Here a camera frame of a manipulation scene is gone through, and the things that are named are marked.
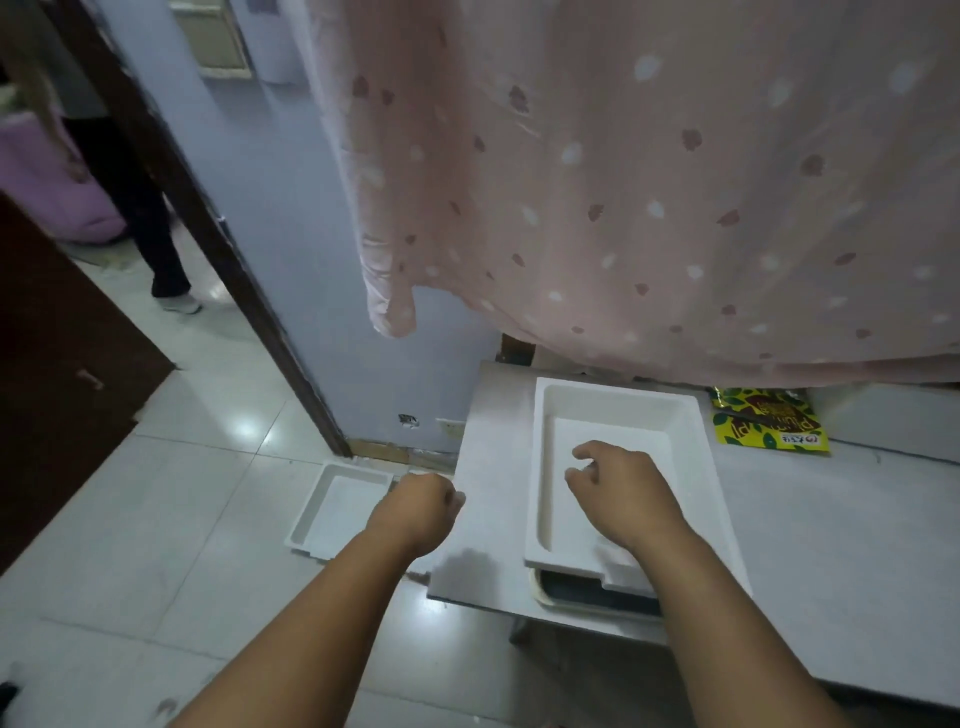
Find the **person's right hand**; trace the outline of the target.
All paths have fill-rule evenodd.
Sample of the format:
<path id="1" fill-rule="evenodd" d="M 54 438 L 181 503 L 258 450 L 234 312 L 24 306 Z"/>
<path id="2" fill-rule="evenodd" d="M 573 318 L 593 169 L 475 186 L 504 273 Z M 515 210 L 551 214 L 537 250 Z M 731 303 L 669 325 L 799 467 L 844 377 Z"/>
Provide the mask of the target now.
<path id="1" fill-rule="evenodd" d="M 694 537 L 680 504 L 652 457 L 602 441 L 572 449 L 573 457 L 596 465 L 598 492 L 576 500 L 583 514 L 607 540 L 640 563 Z"/>

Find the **person's left hand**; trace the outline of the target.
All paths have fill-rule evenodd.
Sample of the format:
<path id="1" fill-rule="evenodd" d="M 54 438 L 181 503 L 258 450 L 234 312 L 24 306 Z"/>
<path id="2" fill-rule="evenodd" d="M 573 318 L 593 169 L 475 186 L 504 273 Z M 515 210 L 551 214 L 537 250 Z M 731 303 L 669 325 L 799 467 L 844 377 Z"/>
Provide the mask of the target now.
<path id="1" fill-rule="evenodd" d="M 435 520 L 439 483 L 453 484 L 435 472 L 404 475 L 373 508 L 365 531 L 388 544 L 407 564 L 435 552 L 455 525 Z"/>

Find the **person's right forearm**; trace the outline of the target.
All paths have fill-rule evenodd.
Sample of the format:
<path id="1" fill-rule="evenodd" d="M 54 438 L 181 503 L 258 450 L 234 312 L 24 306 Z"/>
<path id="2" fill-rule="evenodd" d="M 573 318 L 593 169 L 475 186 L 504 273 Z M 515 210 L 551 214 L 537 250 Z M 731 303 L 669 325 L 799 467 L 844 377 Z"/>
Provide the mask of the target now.
<path id="1" fill-rule="evenodd" d="M 698 728 L 856 728 L 689 527 L 629 552 L 654 587 Z"/>

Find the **person's left forearm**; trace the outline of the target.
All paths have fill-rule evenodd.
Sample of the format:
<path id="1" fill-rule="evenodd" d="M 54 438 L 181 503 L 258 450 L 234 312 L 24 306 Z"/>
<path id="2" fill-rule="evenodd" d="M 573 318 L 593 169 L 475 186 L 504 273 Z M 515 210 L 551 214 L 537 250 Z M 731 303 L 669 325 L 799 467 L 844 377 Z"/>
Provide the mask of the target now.
<path id="1" fill-rule="evenodd" d="M 393 594 L 431 549 L 411 525 L 364 529 L 170 728 L 343 728 Z"/>

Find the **large white foam tray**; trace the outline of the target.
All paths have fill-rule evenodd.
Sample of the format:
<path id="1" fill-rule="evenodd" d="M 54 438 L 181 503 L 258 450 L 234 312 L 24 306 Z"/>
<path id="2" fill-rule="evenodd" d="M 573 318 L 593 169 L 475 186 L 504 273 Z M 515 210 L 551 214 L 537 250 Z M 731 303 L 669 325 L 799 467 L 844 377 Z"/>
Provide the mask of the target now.
<path id="1" fill-rule="evenodd" d="M 698 400 L 556 378 L 535 385 L 526 567 L 654 598 L 637 562 L 591 525 L 566 483 L 566 470 L 578 465 L 572 451 L 587 441 L 650 455 L 691 528 L 753 593 Z"/>

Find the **small white foam tray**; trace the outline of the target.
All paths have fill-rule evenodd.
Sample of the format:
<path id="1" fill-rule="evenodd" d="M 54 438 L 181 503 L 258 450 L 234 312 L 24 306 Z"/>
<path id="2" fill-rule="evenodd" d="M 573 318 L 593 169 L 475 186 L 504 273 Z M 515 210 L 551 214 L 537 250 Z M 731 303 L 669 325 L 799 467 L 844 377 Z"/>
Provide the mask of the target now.
<path id="1" fill-rule="evenodd" d="M 384 470 L 325 462 L 285 540 L 293 552 L 320 562 L 335 558 L 366 528 L 394 477 Z"/>

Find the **dark cream-rimmed tray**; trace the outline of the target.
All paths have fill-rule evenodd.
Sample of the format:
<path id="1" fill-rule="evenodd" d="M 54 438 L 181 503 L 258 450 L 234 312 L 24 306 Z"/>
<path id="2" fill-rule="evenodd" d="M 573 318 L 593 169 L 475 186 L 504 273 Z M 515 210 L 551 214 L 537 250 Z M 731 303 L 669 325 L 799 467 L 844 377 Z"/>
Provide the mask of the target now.
<path id="1" fill-rule="evenodd" d="M 604 588 L 598 578 L 530 568 L 528 577 L 534 599 L 555 610 L 617 615 L 635 620 L 660 620 L 660 602 L 644 594 Z"/>

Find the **yellow snack packet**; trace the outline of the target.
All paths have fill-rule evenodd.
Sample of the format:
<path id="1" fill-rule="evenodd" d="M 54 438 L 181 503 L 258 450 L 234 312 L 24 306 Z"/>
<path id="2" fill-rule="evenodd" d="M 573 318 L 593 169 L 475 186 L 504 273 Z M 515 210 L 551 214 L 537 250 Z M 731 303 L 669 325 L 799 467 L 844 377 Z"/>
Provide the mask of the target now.
<path id="1" fill-rule="evenodd" d="M 707 390 L 720 444 L 827 455 L 829 438 L 812 405 L 799 393 L 749 387 Z"/>

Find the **pink dotted curtain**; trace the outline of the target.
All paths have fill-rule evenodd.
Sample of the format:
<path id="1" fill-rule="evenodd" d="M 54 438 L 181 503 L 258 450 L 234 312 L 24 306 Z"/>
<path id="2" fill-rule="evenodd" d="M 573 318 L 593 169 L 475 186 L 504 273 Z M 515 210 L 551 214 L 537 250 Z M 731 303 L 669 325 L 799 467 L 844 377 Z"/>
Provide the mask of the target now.
<path id="1" fill-rule="evenodd" d="M 379 334 L 960 383 L 960 0 L 279 0 Z"/>

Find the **dark brown door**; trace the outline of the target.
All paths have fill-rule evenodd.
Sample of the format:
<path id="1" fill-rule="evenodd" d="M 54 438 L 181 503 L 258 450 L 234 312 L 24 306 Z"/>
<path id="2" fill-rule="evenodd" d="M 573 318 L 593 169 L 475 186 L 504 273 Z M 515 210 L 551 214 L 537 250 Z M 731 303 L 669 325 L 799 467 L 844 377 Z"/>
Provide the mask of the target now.
<path id="1" fill-rule="evenodd" d="M 0 192 L 0 577 L 174 370 Z"/>

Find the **pink fabric bundle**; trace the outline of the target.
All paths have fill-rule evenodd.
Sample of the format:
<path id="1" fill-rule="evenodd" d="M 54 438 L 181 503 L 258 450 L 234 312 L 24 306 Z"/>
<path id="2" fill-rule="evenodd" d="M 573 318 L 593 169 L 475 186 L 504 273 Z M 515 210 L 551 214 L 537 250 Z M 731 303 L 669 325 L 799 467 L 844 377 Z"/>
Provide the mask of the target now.
<path id="1" fill-rule="evenodd" d="M 92 177 L 78 182 L 29 111 L 0 117 L 0 191 L 54 239 L 106 245 L 127 226 Z"/>

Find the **dark brown door frame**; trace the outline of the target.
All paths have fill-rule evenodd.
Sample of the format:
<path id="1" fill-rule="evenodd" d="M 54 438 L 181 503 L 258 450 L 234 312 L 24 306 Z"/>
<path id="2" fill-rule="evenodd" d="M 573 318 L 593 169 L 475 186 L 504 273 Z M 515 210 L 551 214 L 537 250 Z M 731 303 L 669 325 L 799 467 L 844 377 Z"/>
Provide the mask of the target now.
<path id="1" fill-rule="evenodd" d="M 252 276 L 230 228 L 218 216 L 157 109 L 82 0 L 40 0 L 110 114 L 157 178 L 238 309 L 282 373 L 333 455 L 354 456 L 323 394 L 302 366 L 287 332 Z"/>

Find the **white framed wall panel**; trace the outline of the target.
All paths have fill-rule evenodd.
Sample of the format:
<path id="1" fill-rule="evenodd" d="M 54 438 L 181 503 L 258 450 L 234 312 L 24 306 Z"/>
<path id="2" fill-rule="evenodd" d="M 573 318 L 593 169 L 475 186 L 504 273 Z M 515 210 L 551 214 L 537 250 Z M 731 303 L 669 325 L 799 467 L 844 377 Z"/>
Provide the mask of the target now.
<path id="1" fill-rule="evenodd" d="M 201 77 L 252 80 L 253 65 L 230 0 L 167 0 Z"/>

